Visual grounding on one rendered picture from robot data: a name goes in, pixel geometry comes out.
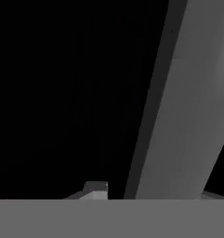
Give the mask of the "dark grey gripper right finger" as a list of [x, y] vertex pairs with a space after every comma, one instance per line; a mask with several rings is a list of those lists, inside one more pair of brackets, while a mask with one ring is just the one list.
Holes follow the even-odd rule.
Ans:
[[201, 194], [201, 199], [202, 200], [224, 200], [224, 196], [222, 195], [218, 195], [216, 193], [212, 193], [212, 192], [207, 192], [207, 191], [203, 191]]

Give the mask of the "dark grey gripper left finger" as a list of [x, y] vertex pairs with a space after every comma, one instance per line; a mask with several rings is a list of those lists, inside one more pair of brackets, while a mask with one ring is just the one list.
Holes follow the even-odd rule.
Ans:
[[81, 191], [70, 195], [67, 199], [107, 200], [108, 183], [106, 181], [89, 181]]

